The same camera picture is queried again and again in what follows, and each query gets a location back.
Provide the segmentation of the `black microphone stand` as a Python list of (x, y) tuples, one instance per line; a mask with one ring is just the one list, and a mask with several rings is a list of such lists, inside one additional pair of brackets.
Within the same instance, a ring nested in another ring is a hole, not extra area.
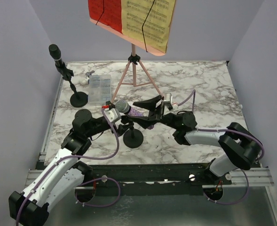
[(70, 97), (70, 104), (73, 107), (80, 108), (88, 103), (88, 95), (85, 92), (77, 91), (75, 85), (72, 83), (71, 78), (74, 76), (73, 70), (66, 67), (62, 60), (55, 61), (57, 71), (62, 75), (65, 81), (68, 81), (73, 94)]
[(129, 148), (138, 148), (143, 143), (143, 134), (138, 129), (129, 129), (123, 135), (123, 142)]

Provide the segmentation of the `purple glitter microphone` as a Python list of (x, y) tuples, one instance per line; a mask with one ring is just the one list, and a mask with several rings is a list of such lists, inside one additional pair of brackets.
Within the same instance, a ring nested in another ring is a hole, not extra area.
[(121, 99), (115, 103), (115, 108), (120, 112), (131, 117), (143, 117), (143, 113), (132, 107), (126, 100)]

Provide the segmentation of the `yellow sheet music page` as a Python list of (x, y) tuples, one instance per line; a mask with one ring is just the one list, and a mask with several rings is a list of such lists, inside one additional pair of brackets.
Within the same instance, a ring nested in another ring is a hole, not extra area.
[(147, 52), (165, 55), (175, 0), (122, 0), (122, 34), (142, 43)]

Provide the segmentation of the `pink music stand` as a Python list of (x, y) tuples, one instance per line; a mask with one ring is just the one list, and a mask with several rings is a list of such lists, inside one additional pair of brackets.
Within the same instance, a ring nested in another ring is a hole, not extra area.
[(116, 97), (128, 69), (131, 67), (133, 87), (136, 82), (136, 66), (139, 65), (149, 79), (149, 84), (160, 94), (158, 86), (136, 52), (140, 47), (154, 56), (164, 56), (167, 51), (173, 20), (175, 0), (89, 0), (90, 21), (95, 25), (131, 43), (131, 55), (113, 94)]

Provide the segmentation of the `red sheet music page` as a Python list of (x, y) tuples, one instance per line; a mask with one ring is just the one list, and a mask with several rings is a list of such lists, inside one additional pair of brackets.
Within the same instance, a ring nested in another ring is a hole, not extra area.
[(88, 0), (91, 19), (122, 33), (121, 0)]

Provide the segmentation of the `black microphone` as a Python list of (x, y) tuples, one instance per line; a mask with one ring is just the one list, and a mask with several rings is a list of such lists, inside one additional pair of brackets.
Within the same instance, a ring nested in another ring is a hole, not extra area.
[(55, 65), (57, 67), (63, 67), (64, 62), (62, 60), (62, 55), (59, 47), (56, 44), (51, 44), (48, 47), (49, 53), (51, 57), (53, 58)]

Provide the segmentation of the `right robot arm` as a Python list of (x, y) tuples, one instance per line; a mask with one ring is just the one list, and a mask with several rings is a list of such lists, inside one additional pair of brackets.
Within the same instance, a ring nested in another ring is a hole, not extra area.
[(165, 113), (166, 108), (172, 110), (172, 105), (161, 95), (133, 105), (149, 111), (148, 116), (131, 116), (141, 127), (146, 129), (161, 123), (175, 130), (173, 137), (180, 145), (208, 145), (224, 151), (224, 155), (211, 160), (202, 173), (211, 185), (230, 171), (249, 170), (264, 155), (262, 143), (239, 123), (232, 122), (225, 129), (199, 129), (193, 111)]

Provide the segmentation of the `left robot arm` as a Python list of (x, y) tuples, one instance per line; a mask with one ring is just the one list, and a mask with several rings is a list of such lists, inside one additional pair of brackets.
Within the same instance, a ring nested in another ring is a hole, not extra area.
[(90, 138), (109, 129), (119, 137), (133, 126), (115, 108), (102, 109), (102, 114), (95, 119), (88, 109), (78, 110), (72, 129), (51, 163), (22, 192), (10, 195), (9, 212), (15, 225), (44, 225), (51, 210), (74, 187), (91, 183), (89, 167), (79, 161), (91, 146)]

